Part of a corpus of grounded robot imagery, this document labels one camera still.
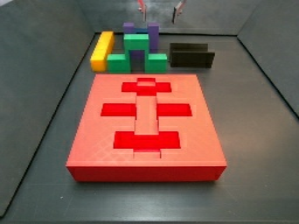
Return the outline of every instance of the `black block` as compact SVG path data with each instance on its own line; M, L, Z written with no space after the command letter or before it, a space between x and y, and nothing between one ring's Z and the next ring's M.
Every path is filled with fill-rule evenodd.
M171 67L211 68L215 52L209 52L209 44L171 43Z

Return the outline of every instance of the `table surface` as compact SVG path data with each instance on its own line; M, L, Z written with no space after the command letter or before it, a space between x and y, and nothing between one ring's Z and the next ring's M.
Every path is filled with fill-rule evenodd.
M298 118L235 37L161 36L162 53L173 42L209 43L217 53L211 69L169 67L169 73L198 74L229 161L219 181L74 181L65 165L95 77L98 37L2 221L299 221Z

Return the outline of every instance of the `red block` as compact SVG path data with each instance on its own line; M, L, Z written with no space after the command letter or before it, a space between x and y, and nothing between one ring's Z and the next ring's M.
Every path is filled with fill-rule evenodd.
M219 179L227 161L197 75L97 75L67 167L78 181Z

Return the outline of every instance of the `yellow block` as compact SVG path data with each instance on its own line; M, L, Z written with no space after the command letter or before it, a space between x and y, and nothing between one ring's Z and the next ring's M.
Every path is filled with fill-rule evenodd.
M113 31L103 31L94 53L90 58L91 69L94 72L106 72L109 68L109 55L113 53L115 36Z

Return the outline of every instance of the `plastic block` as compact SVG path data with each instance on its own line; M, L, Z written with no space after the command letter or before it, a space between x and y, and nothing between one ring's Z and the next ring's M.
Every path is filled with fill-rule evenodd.
M107 56L107 70L113 74L131 73L130 59L125 54L110 54Z
M134 23L125 23L123 29L125 29L125 34L137 33L137 31L135 31L135 24Z
M97 75L67 162L75 180L214 181L226 167L195 74Z
M106 72L109 63L107 58L113 52L115 36L113 31L103 31L98 40L94 53L90 58L91 69L94 72Z
M149 52L150 50L149 34L126 34L125 47L126 47L126 51L145 50Z
M151 53L157 53L154 49L159 49L159 24L149 23L147 30L150 36L150 51Z
M171 67L211 68L215 52L209 52L209 44L171 43Z
M163 74L167 70L167 55L163 53L149 54L145 62L145 71L151 74Z

